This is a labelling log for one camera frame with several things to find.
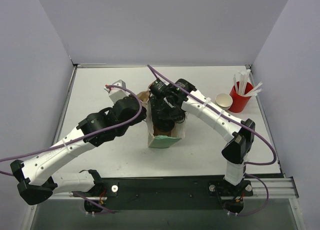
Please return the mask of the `green paper takeout bag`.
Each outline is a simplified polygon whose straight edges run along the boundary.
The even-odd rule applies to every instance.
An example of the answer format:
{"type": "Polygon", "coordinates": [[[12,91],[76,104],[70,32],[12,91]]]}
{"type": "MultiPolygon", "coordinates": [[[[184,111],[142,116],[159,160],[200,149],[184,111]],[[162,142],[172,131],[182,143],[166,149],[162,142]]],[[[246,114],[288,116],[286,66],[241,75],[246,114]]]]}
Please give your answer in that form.
{"type": "Polygon", "coordinates": [[[183,118],[178,121],[172,119],[162,119],[156,114],[159,104],[158,100],[150,97],[146,106],[146,125],[148,131],[148,147],[156,149],[165,149],[169,148],[173,144],[185,138],[185,128],[186,128],[186,115],[183,115],[183,118]],[[175,126],[170,132],[161,132],[156,129],[155,123],[159,120],[172,120],[175,122],[175,126]]]}

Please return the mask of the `black plastic cup lid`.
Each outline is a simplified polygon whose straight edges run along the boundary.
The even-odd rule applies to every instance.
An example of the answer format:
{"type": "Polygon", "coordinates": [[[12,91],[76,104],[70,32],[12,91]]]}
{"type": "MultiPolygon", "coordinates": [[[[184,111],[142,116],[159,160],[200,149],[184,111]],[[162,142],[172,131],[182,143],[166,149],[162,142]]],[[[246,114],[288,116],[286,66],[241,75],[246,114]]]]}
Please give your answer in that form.
{"type": "Polygon", "coordinates": [[[170,132],[175,127],[175,122],[173,120],[163,120],[160,119],[155,123],[155,127],[160,132],[170,132]]]}

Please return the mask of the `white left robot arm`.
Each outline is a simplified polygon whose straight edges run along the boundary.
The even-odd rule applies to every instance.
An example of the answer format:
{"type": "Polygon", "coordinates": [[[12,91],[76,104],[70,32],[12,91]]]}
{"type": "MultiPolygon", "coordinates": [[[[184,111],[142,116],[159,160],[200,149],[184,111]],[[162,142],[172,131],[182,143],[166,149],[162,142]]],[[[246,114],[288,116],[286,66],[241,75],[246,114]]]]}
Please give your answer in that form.
{"type": "Polygon", "coordinates": [[[146,108],[132,95],[117,100],[112,107],[89,114],[53,150],[10,164],[18,180],[19,195],[28,205],[36,205],[58,193],[100,194],[107,186],[96,170],[61,173],[59,169],[79,155],[123,136],[130,126],[146,117],[146,108]]]}

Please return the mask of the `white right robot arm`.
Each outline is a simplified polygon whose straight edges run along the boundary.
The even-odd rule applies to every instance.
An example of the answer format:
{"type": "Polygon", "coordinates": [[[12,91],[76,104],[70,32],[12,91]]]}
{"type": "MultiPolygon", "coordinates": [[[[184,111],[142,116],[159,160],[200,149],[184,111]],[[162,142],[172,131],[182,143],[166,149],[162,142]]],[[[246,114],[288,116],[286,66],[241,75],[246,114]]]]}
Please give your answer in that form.
{"type": "Polygon", "coordinates": [[[224,180],[233,186],[243,180],[245,161],[254,141],[254,121],[243,121],[228,114],[183,78],[175,84],[156,79],[150,84],[149,93],[148,104],[156,135],[172,134],[174,127],[186,120],[187,114],[199,118],[226,141],[221,152],[227,161],[224,180]]]}

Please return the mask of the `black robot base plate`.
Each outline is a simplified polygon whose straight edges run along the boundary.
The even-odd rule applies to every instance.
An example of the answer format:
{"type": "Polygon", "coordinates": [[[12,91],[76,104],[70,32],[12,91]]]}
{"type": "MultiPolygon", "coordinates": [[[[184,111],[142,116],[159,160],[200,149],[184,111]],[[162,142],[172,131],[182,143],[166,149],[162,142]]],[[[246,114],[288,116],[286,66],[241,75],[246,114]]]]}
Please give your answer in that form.
{"type": "Polygon", "coordinates": [[[102,185],[81,195],[112,211],[126,210],[218,210],[239,198],[253,196],[249,180],[234,186],[222,175],[102,178],[102,185]]]}

